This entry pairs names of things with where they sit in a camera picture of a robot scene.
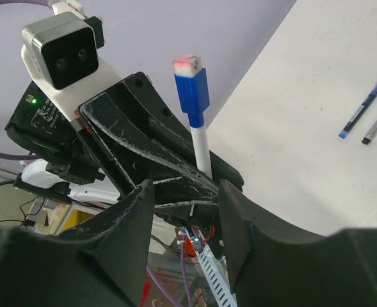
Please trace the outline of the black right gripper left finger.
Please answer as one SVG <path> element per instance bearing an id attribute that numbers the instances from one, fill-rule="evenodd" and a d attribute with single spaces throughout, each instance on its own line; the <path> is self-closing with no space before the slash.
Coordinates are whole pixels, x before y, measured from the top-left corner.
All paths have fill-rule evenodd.
<path id="1" fill-rule="evenodd" d="M 139 306 L 154 200 L 145 180 L 56 236 L 0 226 L 0 306 Z"/>

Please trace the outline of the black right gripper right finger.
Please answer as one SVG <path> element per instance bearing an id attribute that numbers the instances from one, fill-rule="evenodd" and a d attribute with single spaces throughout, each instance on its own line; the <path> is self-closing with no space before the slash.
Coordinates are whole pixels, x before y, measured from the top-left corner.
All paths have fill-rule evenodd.
<path id="1" fill-rule="evenodd" d="M 322 236 L 219 189 L 230 289 L 239 306 L 377 306 L 377 228 Z"/>

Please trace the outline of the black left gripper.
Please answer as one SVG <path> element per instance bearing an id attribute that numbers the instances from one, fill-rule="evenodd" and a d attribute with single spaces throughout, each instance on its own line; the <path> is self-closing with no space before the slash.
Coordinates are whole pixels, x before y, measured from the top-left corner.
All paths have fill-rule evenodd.
<path id="1" fill-rule="evenodd" d="M 151 181 L 154 212 L 172 224 L 216 224 L 220 181 L 243 187 L 240 173 L 214 153 L 212 177 L 197 169 L 190 132 L 143 72 L 84 102 L 76 114 L 84 125 L 81 142 L 121 195 Z"/>

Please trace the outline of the white pen blue tip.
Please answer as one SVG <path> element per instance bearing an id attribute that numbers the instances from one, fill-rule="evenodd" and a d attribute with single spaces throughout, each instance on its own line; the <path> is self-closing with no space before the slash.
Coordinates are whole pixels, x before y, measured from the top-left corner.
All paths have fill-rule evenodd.
<path id="1" fill-rule="evenodd" d="M 209 178 L 212 178 L 211 158 L 204 116 L 202 113 L 190 114 L 188 118 L 197 168 Z"/>

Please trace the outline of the blue pen cap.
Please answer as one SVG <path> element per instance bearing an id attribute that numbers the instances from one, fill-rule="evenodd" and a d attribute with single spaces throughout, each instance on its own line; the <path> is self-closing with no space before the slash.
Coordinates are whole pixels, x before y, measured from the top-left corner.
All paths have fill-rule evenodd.
<path id="1" fill-rule="evenodd" d="M 204 112 L 210 106 L 207 71 L 200 56 L 183 55 L 173 60 L 175 84 L 180 108 L 187 114 L 189 126 L 205 125 Z"/>

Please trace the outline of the blue capped pen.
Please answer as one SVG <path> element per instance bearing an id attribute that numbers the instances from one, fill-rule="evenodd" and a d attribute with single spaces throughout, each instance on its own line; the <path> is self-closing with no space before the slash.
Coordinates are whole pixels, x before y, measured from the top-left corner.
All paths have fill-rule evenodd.
<path id="1" fill-rule="evenodd" d="M 347 124 L 344 126 L 344 128 L 339 133 L 339 137 L 341 139 L 345 139 L 348 134 L 351 132 L 353 127 L 357 124 L 359 119 L 364 115 L 364 113 L 369 109 L 370 105 L 374 102 L 374 100 L 377 98 L 377 82 L 374 85 L 373 89 L 370 91 L 366 99 L 360 104 L 358 109 L 355 111 L 353 116 L 349 119 Z"/>

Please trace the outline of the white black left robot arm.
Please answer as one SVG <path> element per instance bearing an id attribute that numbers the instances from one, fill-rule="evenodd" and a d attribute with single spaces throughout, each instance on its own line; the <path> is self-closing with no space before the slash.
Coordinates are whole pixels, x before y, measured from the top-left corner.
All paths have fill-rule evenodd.
<path id="1" fill-rule="evenodd" d="M 216 154 L 213 175 L 195 164 L 190 133 L 148 77 L 130 75 L 78 107 L 75 128 L 31 83 L 6 125 L 8 137 L 34 153 L 15 187 L 54 201 L 117 203 L 144 180 L 155 213 L 171 224 L 215 224 L 218 186 L 241 189 L 240 173 Z"/>

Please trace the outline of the small circuit board left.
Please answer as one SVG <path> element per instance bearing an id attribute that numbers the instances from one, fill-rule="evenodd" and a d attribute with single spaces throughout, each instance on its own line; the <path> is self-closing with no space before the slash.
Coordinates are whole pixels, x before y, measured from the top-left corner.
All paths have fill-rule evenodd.
<path id="1" fill-rule="evenodd" d="M 203 251 L 206 243 L 206 237 L 196 226 L 179 228 L 177 231 L 177 245 L 184 245 L 184 255 L 187 257 L 196 257 Z"/>

